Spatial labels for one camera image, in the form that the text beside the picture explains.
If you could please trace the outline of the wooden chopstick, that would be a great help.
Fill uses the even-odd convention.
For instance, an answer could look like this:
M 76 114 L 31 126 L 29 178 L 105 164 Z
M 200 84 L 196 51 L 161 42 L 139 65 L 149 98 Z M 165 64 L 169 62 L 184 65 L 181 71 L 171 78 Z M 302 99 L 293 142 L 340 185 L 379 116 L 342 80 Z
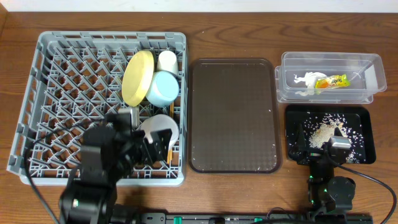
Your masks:
M 167 154 L 167 164 L 170 164 L 171 161 L 172 161 L 172 149 L 169 149 Z
M 169 116 L 174 119 L 174 102 L 169 106 Z

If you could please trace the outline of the white bowl with food scraps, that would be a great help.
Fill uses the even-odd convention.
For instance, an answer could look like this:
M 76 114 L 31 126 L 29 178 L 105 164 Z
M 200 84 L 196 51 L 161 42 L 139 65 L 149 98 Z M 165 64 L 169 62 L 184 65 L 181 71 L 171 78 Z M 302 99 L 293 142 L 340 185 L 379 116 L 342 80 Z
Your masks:
M 146 119 L 140 126 L 139 130 L 145 132 L 145 137 L 149 143 L 153 143 L 151 132 L 171 129 L 172 136 L 169 142 L 169 150 L 175 145 L 179 137 L 179 129 L 177 123 L 168 115 L 157 114 Z

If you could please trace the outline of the yellow snack wrapper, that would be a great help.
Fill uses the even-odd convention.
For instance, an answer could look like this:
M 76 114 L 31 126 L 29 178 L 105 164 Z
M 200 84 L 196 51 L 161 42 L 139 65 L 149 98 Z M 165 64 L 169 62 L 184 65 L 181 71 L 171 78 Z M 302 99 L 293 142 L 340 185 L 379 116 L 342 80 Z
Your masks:
M 331 89 L 350 86 L 351 82 L 348 80 L 346 74 L 333 75 L 317 80 L 315 83 L 316 89 Z

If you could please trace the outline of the white tissue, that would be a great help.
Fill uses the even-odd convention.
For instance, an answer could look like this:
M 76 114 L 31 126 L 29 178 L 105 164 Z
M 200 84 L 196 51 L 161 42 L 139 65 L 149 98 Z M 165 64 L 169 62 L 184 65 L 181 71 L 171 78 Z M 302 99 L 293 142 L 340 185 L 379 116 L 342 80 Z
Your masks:
M 324 73 L 320 72 L 307 72 L 304 77 L 298 77 L 297 75 L 294 76 L 295 83 L 304 82 L 307 87 L 306 91 L 297 91 L 295 93 L 300 96 L 314 95 L 316 82 L 327 77 Z

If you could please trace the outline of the light blue bowl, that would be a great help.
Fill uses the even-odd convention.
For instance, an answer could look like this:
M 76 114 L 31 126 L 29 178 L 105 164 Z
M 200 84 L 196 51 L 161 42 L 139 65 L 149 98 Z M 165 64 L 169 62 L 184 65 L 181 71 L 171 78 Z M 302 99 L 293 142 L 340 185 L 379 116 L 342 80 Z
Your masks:
M 178 93 L 177 79 L 169 72 L 160 71 L 153 74 L 146 98 L 154 106 L 163 108 L 171 105 Z

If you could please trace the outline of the yellow plate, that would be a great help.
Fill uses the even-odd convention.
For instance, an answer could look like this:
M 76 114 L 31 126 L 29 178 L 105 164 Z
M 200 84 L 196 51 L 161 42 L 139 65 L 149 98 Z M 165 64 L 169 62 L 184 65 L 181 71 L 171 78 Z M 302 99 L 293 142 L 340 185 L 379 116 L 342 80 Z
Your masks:
M 122 80 L 122 98 L 132 107 L 137 106 L 149 90 L 154 74 L 154 57 L 148 50 L 138 51 L 130 59 Z

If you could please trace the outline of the white plastic cup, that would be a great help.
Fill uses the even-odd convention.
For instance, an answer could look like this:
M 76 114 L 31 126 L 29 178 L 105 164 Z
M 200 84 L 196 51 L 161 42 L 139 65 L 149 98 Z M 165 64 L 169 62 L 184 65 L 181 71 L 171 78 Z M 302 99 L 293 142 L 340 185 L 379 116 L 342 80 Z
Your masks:
M 169 50 L 162 51 L 157 60 L 156 71 L 169 72 L 176 77 L 178 75 L 178 62 L 176 54 Z

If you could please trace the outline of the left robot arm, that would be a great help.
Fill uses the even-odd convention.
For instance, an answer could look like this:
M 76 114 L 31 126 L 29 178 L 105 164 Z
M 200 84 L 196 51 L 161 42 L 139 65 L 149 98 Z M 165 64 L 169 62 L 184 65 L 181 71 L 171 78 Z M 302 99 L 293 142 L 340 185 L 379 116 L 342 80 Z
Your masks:
M 133 130 L 126 113 L 108 114 L 99 122 L 83 133 L 80 165 L 60 196 L 60 223 L 140 223 L 135 208 L 116 203 L 116 184 L 135 166 L 164 160 L 172 130 L 152 131 L 147 137 Z

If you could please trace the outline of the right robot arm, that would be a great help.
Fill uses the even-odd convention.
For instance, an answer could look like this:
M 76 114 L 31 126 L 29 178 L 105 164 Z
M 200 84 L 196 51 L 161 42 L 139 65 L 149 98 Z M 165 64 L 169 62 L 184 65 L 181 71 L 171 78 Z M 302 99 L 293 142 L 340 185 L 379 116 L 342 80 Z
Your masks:
M 312 208 L 307 218 L 317 223 L 348 223 L 356 184 L 353 179 L 336 176 L 335 167 L 346 162 L 351 143 L 338 128 L 319 149 L 307 146 L 303 126 L 297 126 L 289 157 L 298 165 L 309 166 L 308 200 Z

